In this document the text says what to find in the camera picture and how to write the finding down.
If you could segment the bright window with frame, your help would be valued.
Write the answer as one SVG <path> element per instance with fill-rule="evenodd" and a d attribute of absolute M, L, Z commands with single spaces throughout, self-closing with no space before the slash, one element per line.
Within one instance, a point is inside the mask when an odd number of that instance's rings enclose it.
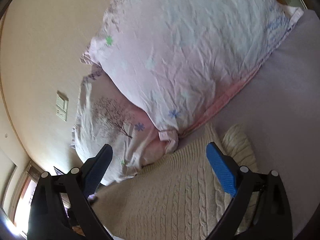
<path fill-rule="evenodd" d="M 31 201 L 43 169 L 30 161 L 14 181 L 17 165 L 1 164 L 1 239 L 26 239 Z"/>

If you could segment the pink floral pillow right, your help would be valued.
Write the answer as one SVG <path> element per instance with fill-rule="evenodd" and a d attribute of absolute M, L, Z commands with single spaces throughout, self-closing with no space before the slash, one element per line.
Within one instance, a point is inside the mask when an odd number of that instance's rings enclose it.
<path fill-rule="evenodd" d="M 277 0 L 112 0 L 81 60 L 161 137 L 183 137 L 249 83 L 303 13 Z"/>

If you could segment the cream cable knit sweater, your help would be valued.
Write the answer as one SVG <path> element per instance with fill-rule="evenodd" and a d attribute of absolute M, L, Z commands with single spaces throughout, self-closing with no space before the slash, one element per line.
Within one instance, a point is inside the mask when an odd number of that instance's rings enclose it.
<path fill-rule="evenodd" d="M 257 172 L 248 137 L 240 125 L 220 138 L 212 125 L 184 148 L 163 156 L 133 178 L 97 193 L 93 210 L 121 239 L 205 239 L 231 202 L 206 157 L 214 142 L 238 165 Z"/>

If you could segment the pink floral pillow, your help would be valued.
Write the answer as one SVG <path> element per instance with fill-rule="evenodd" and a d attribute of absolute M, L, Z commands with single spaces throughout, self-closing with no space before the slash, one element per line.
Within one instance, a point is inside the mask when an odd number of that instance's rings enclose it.
<path fill-rule="evenodd" d="M 134 177 L 178 145 L 176 132 L 159 132 L 96 64 L 81 82 L 72 136 L 82 162 L 96 156 L 105 144 L 112 147 L 112 161 L 101 180 L 105 186 Z"/>
<path fill-rule="evenodd" d="M 183 137 L 249 83 L 303 13 L 277 0 L 112 0 L 81 60 L 161 137 Z"/>

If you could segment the pink floral pillow left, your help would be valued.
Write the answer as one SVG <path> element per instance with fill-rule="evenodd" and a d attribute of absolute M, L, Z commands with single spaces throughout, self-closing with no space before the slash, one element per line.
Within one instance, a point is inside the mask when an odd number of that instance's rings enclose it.
<path fill-rule="evenodd" d="M 112 161 L 101 180 L 105 186 L 134 177 L 178 145 L 176 132 L 159 132 L 96 64 L 81 82 L 72 136 L 82 162 L 96 156 L 105 144 L 112 147 Z"/>

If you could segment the wall mounted television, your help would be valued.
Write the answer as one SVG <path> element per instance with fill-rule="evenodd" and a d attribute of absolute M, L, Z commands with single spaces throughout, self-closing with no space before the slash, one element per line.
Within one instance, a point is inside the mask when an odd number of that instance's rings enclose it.
<path fill-rule="evenodd" d="M 54 171 L 56 173 L 57 176 L 62 176 L 62 175 L 65 175 L 64 172 L 62 172 L 60 169 L 58 169 L 57 167 L 53 167 L 54 168 Z"/>

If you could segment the white wall switch panel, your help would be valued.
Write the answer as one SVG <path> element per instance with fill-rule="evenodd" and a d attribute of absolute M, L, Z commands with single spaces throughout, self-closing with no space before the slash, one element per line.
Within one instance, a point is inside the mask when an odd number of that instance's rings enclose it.
<path fill-rule="evenodd" d="M 67 112 L 68 112 L 68 103 L 69 100 L 65 94 L 57 91 L 56 94 L 56 115 L 63 120 L 67 121 Z"/>

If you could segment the lavender bed sheet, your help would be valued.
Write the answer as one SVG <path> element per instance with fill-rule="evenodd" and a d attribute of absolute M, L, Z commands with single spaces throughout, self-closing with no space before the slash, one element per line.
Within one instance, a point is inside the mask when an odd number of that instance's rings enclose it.
<path fill-rule="evenodd" d="M 222 135 L 241 124 L 260 172 L 285 186 L 293 235 L 319 206 L 319 18 L 305 10 L 258 73 L 210 123 Z"/>

